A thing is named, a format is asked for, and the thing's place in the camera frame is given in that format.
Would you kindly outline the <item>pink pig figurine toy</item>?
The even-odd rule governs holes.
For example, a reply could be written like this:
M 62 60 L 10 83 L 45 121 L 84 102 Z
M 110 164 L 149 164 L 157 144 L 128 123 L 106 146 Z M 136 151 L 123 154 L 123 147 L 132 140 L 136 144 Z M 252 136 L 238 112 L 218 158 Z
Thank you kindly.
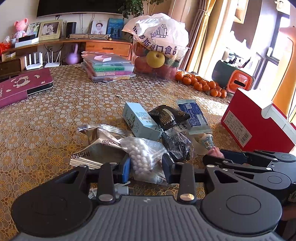
M 213 136 L 209 133 L 201 133 L 194 137 L 195 152 L 200 156 L 210 155 L 214 157 L 224 158 L 224 155 L 218 147 L 214 145 Z

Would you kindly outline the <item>bag of white balls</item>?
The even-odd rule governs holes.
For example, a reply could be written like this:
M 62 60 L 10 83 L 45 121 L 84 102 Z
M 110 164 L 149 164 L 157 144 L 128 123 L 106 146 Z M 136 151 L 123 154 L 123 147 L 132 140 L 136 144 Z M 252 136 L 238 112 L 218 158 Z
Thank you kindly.
M 163 144 L 136 137 L 126 137 L 120 144 L 129 154 L 134 180 L 152 184 L 167 183 L 162 170 L 162 156 L 167 153 Z

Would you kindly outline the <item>black crinkled plastic bag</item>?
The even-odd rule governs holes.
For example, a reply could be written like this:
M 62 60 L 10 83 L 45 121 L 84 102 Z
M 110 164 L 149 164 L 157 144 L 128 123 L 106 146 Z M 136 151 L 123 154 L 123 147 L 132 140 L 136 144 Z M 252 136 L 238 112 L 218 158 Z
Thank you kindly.
M 162 144 L 174 162 L 185 162 L 191 159 L 191 141 L 175 129 L 162 133 Z

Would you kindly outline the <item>silver foil snack packet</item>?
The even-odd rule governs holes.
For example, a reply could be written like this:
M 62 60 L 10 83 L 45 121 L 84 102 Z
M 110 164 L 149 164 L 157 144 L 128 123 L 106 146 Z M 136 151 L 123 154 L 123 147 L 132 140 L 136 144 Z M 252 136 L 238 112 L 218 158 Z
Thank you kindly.
M 133 135 L 130 131 L 101 123 L 80 126 L 78 131 L 87 136 L 88 146 L 71 155 L 70 165 L 86 165 L 90 169 L 98 169 L 105 163 L 120 163 L 127 154 L 120 142 Z

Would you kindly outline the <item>light blue carton box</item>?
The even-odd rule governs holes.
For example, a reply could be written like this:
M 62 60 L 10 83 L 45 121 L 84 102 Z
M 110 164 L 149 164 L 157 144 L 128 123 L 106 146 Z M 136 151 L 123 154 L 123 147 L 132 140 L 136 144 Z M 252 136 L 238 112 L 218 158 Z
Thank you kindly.
M 135 137 L 153 141 L 161 137 L 162 129 L 139 103 L 126 102 L 122 117 Z

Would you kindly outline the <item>yellow giraffe plush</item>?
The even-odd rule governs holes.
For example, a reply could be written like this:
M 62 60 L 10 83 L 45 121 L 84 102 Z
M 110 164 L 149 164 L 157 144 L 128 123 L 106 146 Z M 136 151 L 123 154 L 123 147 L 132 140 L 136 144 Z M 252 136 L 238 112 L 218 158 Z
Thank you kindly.
M 283 76 L 273 97 L 273 104 L 288 119 L 295 93 L 295 26 L 280 28 L 280 32 L 292 42 L 292 51 L 290 55 L 284 54 L 283 61 L 287 63 L 286 68 L 279 63 L 279 71 L 283 73 Z

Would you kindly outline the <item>pile of oranges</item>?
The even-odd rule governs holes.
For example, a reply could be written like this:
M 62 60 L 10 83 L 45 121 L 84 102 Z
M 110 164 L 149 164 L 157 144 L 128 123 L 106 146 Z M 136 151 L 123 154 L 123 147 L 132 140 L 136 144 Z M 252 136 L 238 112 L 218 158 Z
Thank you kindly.
M 204 92 L 206 95 L 212 97 L 227 97 L 226 89 L 222 88 L 217 82 L 213 80 L 205 80 L 199 75 L 185 73 L 184 71 L 177 71 L 175 74 L 175 80 L 184 85 L 191 86 L 194 90 Z

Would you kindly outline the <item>yellow apple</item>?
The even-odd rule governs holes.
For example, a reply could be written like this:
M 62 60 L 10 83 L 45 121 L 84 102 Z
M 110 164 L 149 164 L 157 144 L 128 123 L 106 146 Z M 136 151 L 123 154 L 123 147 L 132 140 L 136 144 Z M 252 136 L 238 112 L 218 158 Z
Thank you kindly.
M 146 61 L 151 68 L 160 68 L 165 64 L 165 55 L 158 51 L 149 51 L 146 55 Z

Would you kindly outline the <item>white router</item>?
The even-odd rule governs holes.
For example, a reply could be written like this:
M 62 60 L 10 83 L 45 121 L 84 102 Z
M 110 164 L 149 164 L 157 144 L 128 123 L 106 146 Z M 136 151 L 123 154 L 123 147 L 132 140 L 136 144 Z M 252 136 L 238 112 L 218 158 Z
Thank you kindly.
M 26 70 L 40 69 L 43 67 L 43 53 L 34 52 L 33 54 L 24 56 L 24 63 Z
M 62 65 L 61 62 L 61 50 L 58 52 L 58 55 L 56 57 L 56 60 L 53 58 L 53 51 L 47 52 L 47 63 L 45 64 L 45 68 L 53 68 L 53 67 L 59 67 Z

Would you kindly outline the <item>white plastic fruit bag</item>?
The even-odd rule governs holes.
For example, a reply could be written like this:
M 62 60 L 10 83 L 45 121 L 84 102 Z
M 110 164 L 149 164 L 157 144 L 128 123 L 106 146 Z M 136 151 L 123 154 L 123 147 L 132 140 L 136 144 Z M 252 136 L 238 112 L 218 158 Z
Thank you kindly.
M 189 33 L 185 24 L 163 13 L 133 18 L 122 31 L 132 34 L 145 48 L 168 57 L 183 58 L 188 50 Z

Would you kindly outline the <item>beige curtain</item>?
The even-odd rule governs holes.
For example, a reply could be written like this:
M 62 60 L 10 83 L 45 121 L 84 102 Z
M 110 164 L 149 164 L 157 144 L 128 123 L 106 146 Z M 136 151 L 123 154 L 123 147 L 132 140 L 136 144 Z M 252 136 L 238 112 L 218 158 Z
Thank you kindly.
M 188 72 L 205 74 L 217 45 L 222 8 L 226 1 L 191 1 L 185 25 L 189 32 L 188 51 L 181 67 Z

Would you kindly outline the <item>white portrait photo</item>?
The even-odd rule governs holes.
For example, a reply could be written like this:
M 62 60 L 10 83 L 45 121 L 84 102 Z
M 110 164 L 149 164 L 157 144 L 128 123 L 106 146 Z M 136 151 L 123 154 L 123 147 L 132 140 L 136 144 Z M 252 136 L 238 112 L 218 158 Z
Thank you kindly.
M 107 32 L 107 21 L 92 21 L 91 34 L 93 35 L 105 35 Z

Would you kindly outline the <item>black speaker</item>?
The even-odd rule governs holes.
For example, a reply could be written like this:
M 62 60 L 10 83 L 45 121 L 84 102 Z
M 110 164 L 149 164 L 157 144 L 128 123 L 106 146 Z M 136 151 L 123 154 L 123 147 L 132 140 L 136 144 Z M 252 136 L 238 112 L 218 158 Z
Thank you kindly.
M 66 34 L 65 37 L 66 38 L 70 38 L 71 34 L 75 34 L 76 33 L 76 22 L 67 22 L 66 24 Z

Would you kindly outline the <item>pink teddy bear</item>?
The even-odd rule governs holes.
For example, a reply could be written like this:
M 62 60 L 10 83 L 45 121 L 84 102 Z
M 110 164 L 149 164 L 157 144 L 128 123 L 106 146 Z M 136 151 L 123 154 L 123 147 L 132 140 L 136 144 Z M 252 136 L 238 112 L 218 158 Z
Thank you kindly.
M 16 28 L 16 33 L 14 34 L 14 38 L 19 39 L 26 36 L 25 28 L 28 25 L 28 18 L 24 18 L 21 21 L 15 21 L 14 26 Z

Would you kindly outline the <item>gold photo frame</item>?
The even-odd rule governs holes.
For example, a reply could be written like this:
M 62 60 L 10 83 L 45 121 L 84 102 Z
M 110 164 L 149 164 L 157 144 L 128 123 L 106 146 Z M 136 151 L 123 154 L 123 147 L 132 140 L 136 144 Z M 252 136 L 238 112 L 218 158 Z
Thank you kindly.
M 63 20 L 41 22 L 38 34 L 39 41 L 59 39 L 62 25 Z

